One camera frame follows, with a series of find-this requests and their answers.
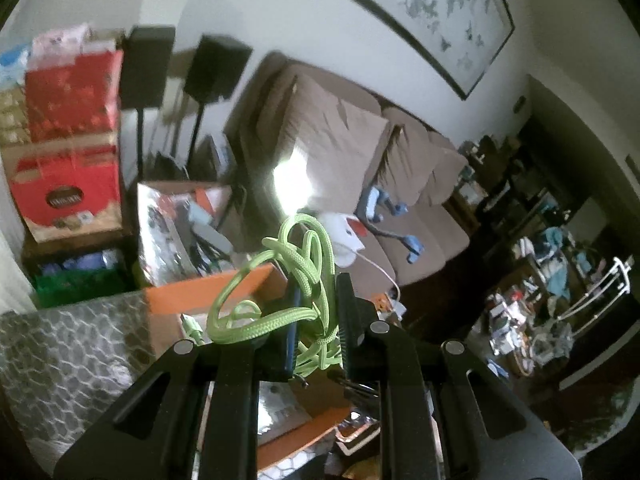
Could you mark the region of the white drying rack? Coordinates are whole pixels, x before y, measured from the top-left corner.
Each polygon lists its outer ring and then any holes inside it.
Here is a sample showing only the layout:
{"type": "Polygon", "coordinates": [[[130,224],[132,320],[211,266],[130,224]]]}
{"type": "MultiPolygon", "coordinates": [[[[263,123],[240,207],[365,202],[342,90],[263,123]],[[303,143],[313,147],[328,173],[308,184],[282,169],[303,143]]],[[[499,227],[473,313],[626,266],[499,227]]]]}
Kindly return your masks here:
{"type": "Polygon", "coordinates": [[[603,278],[597,281],[582,298],[556,319],[570,324],[575,339],[584,336],[601,321],[615,306],[631,293],[629,273],[634,266],[634,257],[623,261],[614,257],[612,266],[603,278]]]}

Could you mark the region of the cluttered open cardboard box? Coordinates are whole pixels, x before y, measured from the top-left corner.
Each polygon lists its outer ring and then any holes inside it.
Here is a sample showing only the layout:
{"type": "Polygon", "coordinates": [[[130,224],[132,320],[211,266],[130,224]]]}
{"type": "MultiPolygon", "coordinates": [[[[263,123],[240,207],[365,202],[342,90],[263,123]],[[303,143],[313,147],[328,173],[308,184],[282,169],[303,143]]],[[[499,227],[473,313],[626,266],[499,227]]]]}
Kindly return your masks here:
{"type": "Polygon", "coordinates": [[[139,264],[162,286],[233,268],[233,244],[220,232],[232,205],[229,185],[148,181],[137,185],[139,264]]]}

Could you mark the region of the brown fabric sofa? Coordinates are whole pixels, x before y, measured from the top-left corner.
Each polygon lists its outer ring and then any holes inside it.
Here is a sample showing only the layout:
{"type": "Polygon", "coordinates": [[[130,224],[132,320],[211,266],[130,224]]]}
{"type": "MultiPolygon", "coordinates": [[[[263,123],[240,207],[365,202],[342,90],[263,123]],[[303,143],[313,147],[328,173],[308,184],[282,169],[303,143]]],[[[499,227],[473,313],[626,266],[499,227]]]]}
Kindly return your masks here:
{"type": "Polygon", "coordinates": [[[469,247],[445,207],[465,158],[359,84],[270,52],[234,124],[248,247],[276,235],[293,208],[349,214],[364,249],[339,269],[363,298],[429,278],[469,247]]]}

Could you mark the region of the grey patterned plush blanket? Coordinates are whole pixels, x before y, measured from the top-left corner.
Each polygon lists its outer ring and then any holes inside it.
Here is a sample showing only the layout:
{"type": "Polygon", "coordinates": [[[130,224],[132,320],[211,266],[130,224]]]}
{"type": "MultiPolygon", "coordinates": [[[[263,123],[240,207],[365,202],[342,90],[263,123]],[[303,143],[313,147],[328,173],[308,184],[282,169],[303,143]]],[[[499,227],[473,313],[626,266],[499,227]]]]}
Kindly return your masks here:
{"type": "Polygon", "coordinates": [[[142,292],[1,317],[1,385],[46,474],[154,360],[142,292]]]}

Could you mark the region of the red gift box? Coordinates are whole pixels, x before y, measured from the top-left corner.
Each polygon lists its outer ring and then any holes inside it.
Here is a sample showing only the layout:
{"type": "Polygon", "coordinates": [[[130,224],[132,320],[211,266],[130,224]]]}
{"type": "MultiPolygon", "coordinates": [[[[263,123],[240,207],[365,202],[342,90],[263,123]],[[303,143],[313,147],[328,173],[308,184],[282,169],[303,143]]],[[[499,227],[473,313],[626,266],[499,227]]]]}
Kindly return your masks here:
{"type": "Polygon", "coordinates": [[[25,76],[30,140],[111,132],[119,121],[121,50],[60,58],[25,76]]]}

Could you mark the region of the framed ink painting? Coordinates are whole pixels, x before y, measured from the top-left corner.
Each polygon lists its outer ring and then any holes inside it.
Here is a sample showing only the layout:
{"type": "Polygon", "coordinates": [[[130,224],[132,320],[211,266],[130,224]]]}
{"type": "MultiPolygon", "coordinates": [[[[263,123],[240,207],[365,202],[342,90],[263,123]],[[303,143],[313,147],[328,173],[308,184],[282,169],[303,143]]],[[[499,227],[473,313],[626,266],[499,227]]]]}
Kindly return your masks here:
{"type": "Polygon", "coordinates": [[[506,0],[352,1],[413,47],[462,100],[515,29],[506,0]]]}

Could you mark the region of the red collection cookie box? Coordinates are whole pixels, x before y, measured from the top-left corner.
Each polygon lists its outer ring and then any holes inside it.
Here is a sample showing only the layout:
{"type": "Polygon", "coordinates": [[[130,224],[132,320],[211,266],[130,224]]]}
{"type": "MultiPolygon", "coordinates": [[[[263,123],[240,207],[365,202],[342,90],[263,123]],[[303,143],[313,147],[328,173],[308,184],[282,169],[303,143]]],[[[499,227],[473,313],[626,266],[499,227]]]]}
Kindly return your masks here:
{"type": "Polygon", "coordinates": [[[122,227],[114,145],[22,155],[6,165],[6,178],[17,211],[37,243],[122,227]]]}

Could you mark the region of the black speaker on stand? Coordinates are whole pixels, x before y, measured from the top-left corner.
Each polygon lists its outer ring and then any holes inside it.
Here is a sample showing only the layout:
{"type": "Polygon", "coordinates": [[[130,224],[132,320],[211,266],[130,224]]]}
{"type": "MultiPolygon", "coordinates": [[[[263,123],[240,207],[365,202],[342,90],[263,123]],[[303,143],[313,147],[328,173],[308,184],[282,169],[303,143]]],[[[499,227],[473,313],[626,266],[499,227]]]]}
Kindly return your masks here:
{"type": "Polygon", "coordinates": [[[121,110],[136,112],[137,178],[144,176],[144,112],[163,105],[166,79],[174,50],[175,26],[137,25],[122,45],[124,59],[120,73],[121,110]]]}
{"type": "Polygon", "coordinates": [[[252,53],[252,47],[231,36],[201,36],[183,86],[183,92],[198,104],[186,168],[193,165],[206,107],[232,97],[252,53]]]}

